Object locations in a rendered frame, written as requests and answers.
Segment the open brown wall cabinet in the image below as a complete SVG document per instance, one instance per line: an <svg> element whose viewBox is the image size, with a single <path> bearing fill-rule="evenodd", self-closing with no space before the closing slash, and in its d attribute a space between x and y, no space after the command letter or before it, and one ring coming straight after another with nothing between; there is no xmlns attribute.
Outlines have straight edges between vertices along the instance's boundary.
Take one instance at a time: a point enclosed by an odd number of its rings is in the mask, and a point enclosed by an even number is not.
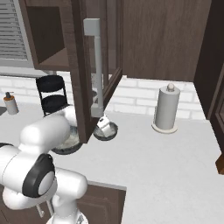
<svg viewBox="0 0 224 224"><path fill-rule="evenodd" d="M65 0L18 0L33 65L38 70L68 71L60 9Z"/></svg>

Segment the grey window blinds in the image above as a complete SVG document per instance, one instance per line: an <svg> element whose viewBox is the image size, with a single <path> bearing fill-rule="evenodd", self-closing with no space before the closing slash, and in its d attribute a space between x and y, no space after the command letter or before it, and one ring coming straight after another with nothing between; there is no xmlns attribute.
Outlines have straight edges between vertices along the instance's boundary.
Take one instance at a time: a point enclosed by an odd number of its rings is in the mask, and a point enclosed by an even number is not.
<svg viewBox="0 0 224 224"><path fill-rule="evenodd" d="M0 0L0 67L33 68L18 0Z"/></svg>

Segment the black two-tier stand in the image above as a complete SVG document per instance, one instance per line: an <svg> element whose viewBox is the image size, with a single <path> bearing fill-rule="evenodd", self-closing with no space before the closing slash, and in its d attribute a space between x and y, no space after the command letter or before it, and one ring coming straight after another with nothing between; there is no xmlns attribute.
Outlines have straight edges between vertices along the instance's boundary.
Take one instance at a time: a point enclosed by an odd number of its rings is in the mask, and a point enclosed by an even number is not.
<svg viewBox="0 0 224 224"><path fill-rule="evenodd" d="M65 82L61 76L42 76L36 79L36 85L44 116L68 105Z"/></svg>

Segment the brown base cabinet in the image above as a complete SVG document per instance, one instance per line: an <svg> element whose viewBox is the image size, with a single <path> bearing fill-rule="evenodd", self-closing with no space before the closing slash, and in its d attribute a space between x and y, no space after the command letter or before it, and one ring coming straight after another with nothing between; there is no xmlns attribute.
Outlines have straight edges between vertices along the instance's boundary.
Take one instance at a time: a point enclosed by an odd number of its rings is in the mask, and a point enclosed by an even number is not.
<svg viewBox="0 0 224 224"><path fill-rule="evenodd" d="M4 187L0 185L0 224L46 224L51 218L47 204L40 205L44 216L36 207L11 210L3 202ZM126 192L98 185L89 185L86 194L77 200L77 206L87 217L88 224L121 224Z"/></svg>

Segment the white paper towel holder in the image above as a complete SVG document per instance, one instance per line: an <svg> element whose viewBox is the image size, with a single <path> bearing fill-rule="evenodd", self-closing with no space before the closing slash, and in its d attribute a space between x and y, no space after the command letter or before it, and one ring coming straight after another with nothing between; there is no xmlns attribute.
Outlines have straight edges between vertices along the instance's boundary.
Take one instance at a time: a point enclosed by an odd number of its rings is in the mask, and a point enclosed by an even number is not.
<svg viewBox="0 0 224 224"><path fill-rule="evenodd" d="M161 87L158 92L152 128L162 134L172 134L177 131L175 119L179 104L180 90L172 83Z"/></svg>

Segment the closed brown wall cabinet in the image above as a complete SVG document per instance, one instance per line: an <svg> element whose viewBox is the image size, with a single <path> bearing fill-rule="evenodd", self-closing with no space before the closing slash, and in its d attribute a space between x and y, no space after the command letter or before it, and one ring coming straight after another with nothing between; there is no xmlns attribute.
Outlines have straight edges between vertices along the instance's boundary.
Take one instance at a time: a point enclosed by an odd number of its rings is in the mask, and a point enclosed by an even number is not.
<svg viewBox="0 0 224 224"><path fill-rule="evenodd" d="M212 0L123 0L122 71L192 81Z"/></svg>

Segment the grey soap dispenser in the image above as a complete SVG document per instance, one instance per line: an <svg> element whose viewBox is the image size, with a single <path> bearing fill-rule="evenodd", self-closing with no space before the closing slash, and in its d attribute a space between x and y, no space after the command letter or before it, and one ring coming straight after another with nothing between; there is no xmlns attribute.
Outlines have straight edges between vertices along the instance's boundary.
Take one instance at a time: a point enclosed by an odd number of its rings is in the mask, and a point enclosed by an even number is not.
<svg viewBox="0 0 224 224"><path fill-rule="evenodd" d="M16 103L15 97L11 92L6 92L3 98L7 111L10 115L15 115L18 113L18 105Z"/></svg>

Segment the large grey bowl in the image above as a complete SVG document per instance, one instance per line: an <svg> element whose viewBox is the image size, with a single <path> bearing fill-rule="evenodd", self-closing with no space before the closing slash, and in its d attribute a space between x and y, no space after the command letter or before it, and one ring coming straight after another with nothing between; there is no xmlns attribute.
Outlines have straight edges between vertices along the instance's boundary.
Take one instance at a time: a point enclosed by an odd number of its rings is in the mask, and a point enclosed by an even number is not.
<svg viewBox="0 0 224 224"><path fill-rule="evenodd" d="M70 155L75 153L81 146L78 130L75 126L71 126L69 138L63 144L52 149L52 151L58 155Z"/></svg>

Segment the tall dark brown cabinet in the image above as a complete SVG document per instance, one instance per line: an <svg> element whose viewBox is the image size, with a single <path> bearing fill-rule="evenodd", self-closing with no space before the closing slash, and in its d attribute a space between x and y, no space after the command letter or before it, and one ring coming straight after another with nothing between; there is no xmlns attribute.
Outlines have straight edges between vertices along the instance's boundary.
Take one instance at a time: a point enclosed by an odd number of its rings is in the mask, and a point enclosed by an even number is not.
<svg viewBox="0 0 224 224"><path fill-rule="evenodd" d="M220 146L215 165L224 176L224 0L212 0L193 84Z"/></svg>

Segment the small grey bowl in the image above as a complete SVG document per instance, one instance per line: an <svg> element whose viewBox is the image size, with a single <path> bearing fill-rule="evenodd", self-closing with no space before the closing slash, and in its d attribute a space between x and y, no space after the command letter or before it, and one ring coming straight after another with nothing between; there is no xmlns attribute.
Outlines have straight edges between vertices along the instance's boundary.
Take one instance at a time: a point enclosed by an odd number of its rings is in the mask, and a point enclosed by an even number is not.
<svg viewBox="0 0 224 224"><path fill-rule="evenodd" d="M109 136L104 136L104 134L100 130L100 128L98 126L96 126L94 129L94 137L100 141L110 141L110 140L114 139L118 132L118 126L114 122L110 122L109 125L111 128L111 132L110 132Z"/></svg>

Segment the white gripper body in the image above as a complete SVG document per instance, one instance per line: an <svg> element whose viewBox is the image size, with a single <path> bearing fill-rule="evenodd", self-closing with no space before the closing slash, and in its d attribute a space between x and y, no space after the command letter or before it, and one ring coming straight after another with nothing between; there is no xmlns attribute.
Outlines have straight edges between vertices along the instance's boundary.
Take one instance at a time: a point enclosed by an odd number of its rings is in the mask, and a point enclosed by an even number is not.
<svg viewBox="0 0 224 224"><path fill-rule="evenodd" d="M107 126L103 127L103 128L101 129L101 131L102 131L102 133L103 133L103 135L104 135L105 137L109 137L109 136L111 136L112 133L113 133L113 130L111 129L110 124L108 124Z"/></svg>

